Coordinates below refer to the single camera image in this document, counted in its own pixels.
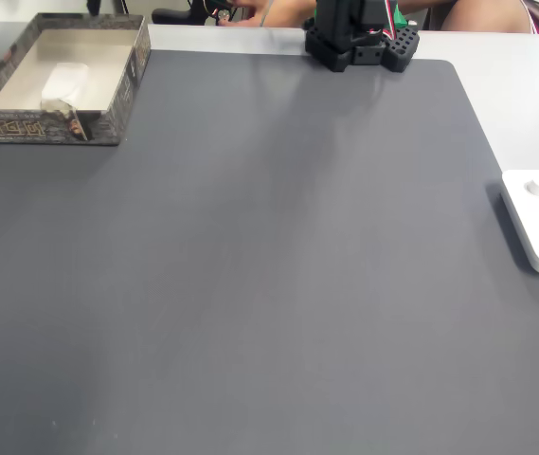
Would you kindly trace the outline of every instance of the open box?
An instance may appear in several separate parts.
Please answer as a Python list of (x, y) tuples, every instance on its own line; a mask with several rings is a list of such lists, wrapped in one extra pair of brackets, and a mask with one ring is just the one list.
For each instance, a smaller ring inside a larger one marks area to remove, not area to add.
[[(144, 16), (38, 14), (0, 61), (0, 142), (118, 144), (151, 52)], [(88, 66), (76, 108), (45, 111), (57, 63)]]

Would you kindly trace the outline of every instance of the gray mat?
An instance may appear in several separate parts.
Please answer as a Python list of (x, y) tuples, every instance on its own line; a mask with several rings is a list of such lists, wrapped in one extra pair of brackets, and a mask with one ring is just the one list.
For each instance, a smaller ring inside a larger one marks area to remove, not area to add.
[(539, 276), (452, 66), (143, 82), (118, 148), (0, 146), (0, 454), (539, 454)]

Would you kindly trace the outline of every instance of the person's leg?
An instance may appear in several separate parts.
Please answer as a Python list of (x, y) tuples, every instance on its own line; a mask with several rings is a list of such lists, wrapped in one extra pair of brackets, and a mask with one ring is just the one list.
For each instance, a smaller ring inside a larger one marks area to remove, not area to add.
[(531, 25), (521, 0), (458, 0), (442, 30), (531, 33)]
[(410, 14), (411, 12), (433, 8), (444, 3), (455, 3), (455, 0), (399, 0), (398, 7), (402, 14)]

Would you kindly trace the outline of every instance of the white table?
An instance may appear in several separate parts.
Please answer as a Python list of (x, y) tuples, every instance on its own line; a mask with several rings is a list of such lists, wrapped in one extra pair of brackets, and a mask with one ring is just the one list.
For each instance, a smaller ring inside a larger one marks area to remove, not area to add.
[[(7, 48), (18, 29), (3, 26), (0, 45)], [(150, 25), (150, 33), (160, 50), (304, 52), (297, 29)], [(539, 36), (423, 32), (415, 58), (455, 67), (503, 171), (539, 169)]]

